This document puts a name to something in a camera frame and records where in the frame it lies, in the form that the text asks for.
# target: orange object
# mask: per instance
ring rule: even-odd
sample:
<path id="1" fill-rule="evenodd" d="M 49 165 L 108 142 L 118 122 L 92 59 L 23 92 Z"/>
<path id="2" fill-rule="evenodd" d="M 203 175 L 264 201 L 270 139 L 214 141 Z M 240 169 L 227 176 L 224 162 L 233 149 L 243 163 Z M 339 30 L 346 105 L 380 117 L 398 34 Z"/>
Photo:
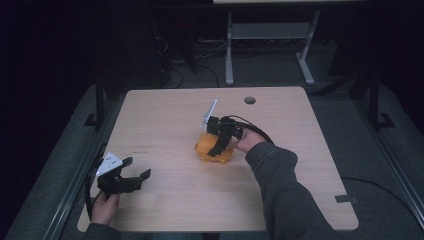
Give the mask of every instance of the orange object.
<path id="1" fill-rule="evenodd" d="M 200 160 L 203 162 L 219 162 L 220 164 L 225 164 L 231 159 L 234 152 L 233 149 L 225 150 L 221 155 L 216 155 L 215 157 L 208 155 L 208 152 L 215 146 L 217 140 L 218 136 L 205 133 L 200 134 L 199 141 L 195 146 Z"/>

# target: jacket sleeve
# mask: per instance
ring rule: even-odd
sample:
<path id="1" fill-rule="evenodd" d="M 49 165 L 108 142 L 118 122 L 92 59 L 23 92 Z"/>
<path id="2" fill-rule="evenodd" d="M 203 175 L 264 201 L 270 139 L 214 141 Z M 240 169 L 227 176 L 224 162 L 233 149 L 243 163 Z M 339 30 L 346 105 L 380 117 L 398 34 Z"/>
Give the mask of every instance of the jacket sleeve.
<path id="1" fill-rule="evenodd" d="M 83 240 L 119 240 L 121 239 L 121 232 L 106 225 L 90 223 L 82 239 Z"/>
<path id="2" fill-rule="evenodd" d="M 311 193 L 297 182 L 295 153 L 262 142 L 246 155 L 259 183 L 270 239 L 344 239 L 333 230 Z"/>

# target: table top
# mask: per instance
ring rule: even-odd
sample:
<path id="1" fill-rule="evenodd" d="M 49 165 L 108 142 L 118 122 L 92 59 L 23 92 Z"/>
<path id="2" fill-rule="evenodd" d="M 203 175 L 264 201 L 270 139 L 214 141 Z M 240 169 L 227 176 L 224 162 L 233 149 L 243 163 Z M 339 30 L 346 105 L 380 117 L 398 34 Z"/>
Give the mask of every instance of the table top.
<path id="1" fill-rule="evenodd" d="M 245 97 L 254 97 L 248 105 Z M 257 181 L 235 151 L 220 165 L 202 162 L 194 149 L 203 115 L 218 99 L 215 117 L 238 115 L 266 132 L 277 146 L 298 155 L 298 181 L 312 193 L 335 229 L 352 230 L 358 220 L 304 89 L 300 87 L 210 88 L 130 91 L 106 148 L 134 162 L 122 170 L 135 177 L 152 169 L 142 188 L 122 194 L 111 226 L 122 231 L 265 230 Z M 98 192 L 93 184 L 92 196 Z M 78 229 L 89 224 L 86 210 Z"/>

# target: human hand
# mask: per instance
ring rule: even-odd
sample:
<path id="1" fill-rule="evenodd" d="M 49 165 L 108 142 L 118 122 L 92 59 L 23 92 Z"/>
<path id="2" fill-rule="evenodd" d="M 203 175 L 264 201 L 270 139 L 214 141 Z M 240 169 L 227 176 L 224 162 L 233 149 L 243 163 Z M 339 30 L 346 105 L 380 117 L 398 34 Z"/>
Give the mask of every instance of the human hand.
<path id="1" fill-rule="evenodd" d="M 118 209 L 119 197 L 120 194 L 112 194 L 107 199 L 106 193 L 102 192 L 93 203 L 91 222 L 109 226 Z"/>
<path id="2" fill-rule="evenodd" d="M 258 133 L 243 128 L 243 136 L 238 141 L 230 141 L 227 148 L 235 148 L 242 152 L 249 152 L 252 147 L 260 142 L 266 142 L 266 140 Z"/>

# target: white tag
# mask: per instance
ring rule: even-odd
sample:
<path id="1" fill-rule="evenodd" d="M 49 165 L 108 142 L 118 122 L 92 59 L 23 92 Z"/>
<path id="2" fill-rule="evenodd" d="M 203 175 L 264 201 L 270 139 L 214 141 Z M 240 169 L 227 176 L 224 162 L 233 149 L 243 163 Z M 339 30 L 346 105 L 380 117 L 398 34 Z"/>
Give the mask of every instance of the white tag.
<path id="1" fill-rule="evenodd" d="M 202 123 L 202 125 L 200 125 L 200 128 L 205 128 L 206 123 L 208 123 L 209 118 L 210 118 L 210 117 L 211 117 L 211 115 L 212 115 L 213 109 L 215 108 L 216 102 L 218 102 L 218 100 L 217 100 L 217 99 L 214 99 L 214 100 L 212 101 L 212 105 L 211 105 L 211 107 L 209 108 L 209 111 L 207 111 L 207 112 L 205 113 L 205 116 L 203 117 L 203 123 Z"/>
<path id="2" fill-rule="evenodd" d="M 106 157 L 103 159 L 102 164 L 96 172 L 96 176 L 99 177 L 105 173 L 112 171 L 113 169 L 121 166 L 122 160 L 117 156 L 113 155 L 113 153 L 108 152 Z"/>

